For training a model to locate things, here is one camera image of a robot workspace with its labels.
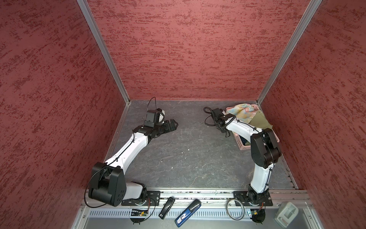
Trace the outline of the floral pastel skirt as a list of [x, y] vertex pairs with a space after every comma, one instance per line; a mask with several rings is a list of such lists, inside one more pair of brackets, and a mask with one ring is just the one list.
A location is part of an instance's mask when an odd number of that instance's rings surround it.
[[242, 122], [249, 124], [259, 111], [259, 107], [254, 104], [238, 104], [236, 106], [227, 107], [226, 113], [233, 114]]

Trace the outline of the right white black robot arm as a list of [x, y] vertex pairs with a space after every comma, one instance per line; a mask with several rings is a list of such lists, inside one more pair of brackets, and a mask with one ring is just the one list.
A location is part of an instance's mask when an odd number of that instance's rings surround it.
[[251, 126], [233, 114], [225, 114], [219, 108], [205, 107], [204, 112], [213, 119], [213, 124], [209, 126], [216, 127], [225, 134], [228, 132], [236, 133], [250, 143], [251, 158], [255, 166], [252, 181], [244, 198], [245, 202], [252, 206], [258, 206], [270, 200], [270, 177], [276, 163], [282, 156], [274, 131], [269, 128], [260, 129]]

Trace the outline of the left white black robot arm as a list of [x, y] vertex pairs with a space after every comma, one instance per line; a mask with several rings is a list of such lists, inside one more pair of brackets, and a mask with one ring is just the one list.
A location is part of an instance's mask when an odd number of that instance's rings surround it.
[[146, 185], [139, 182], [127, 182], [125, 173], [128, 167], [152, 139], [177, 130], [179, 124], [170, 119], [154, 127], [140, 125], [132, 131], [127, 143], [110, 159], [97, 162], [91, 171], [84, 195], [97, 200], [102, 205], [117, 207], [124, 200], [147, 199]]

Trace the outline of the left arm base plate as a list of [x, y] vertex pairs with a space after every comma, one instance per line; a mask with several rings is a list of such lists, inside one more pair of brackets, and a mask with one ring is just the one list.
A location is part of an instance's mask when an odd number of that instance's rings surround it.
[[148, 206], [155, 206], [159, 204], [160, 201], [160, 191], [147, 191], [147, 197], [142, 199], [127, 199], [123, 200], [121, 205], [122, 206], [136, 206], [136, 207], [148, 207]]

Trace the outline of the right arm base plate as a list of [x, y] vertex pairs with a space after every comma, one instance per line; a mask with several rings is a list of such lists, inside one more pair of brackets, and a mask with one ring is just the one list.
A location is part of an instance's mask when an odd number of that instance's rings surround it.
[[234, 191], [234, 198], [239, 200], [243, 206], [272, 207], [272, 198], [268, 191], [256, 193], [255, 191]]

